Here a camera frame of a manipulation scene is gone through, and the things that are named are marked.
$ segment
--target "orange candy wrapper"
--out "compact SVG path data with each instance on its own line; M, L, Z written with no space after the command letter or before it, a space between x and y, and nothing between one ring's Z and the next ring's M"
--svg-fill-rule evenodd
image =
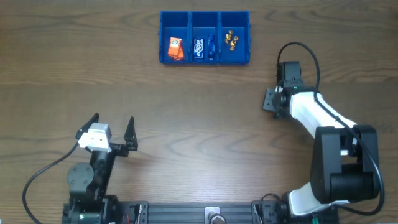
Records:
M182 39L171 37L169 43L169 51L167 55L174 60L183 60L184 51L182 50Z

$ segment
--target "wood grain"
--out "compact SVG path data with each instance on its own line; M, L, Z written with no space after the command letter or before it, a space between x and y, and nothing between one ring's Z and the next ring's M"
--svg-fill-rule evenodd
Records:
M161 10L250 10L251 63L242 67L159 63ZM32 223L22 189L64 155L93 113L122 142L136 119L139 151L117 158L108 193L149 202L250 202L309 180L312 137L264 112L281 46L308 44L327 102L378 131L386 203L379 214L340 212L342 223L398 222L398 3L396 1L0 1L0 219ZM315 81L308 53L289 47ZM77 151L28 191L33 213L59 223L66 174ZM353 207L370 210L377 200Z

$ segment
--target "wooden table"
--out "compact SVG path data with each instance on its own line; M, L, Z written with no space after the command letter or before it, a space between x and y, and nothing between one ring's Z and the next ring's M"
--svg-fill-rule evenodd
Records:
M159 12L177 9L250 10L250 64L160 64ZM341 222L398 222L397 13L396 1L1 1L0 219L32 223L25 183L70 150L95 112L114 142L136 119L139 151L116 159L108 188L121 200L251 202L301 187L312 137L262 110L279 49L300 41L318 57L327 102L379 137L384 208L373 217L341 211ZM282 60L300 60L303 79L315 82L304 49L289 47ZM60 222L67 172L89 158L78 150L34 181L27 200L39 220Z

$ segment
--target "blue candy wrapper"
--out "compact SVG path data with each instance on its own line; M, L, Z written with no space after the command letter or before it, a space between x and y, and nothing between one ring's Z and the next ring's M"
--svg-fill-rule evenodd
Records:
M210 34L207 41L208 46L208 59L214 60L216 54L216 43L214 40L214 35Z
M193 59L194 60L203 60L203 49L205 48L204 44L204 39L194 39L193 43Z

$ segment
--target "blue tray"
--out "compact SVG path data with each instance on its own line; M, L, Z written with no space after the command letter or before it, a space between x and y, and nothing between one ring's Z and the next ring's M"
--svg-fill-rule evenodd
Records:
M249 11L221 12L160 12L159 60L164 64L247 64L250 61ZM233 30L239 40L234 51L227 45L225 35ZM208 59L208 36L215 36L216 52ZM184 60L174 60L167 55L171 37L181 38ZM193 40L204 39L203 60L193 58Z

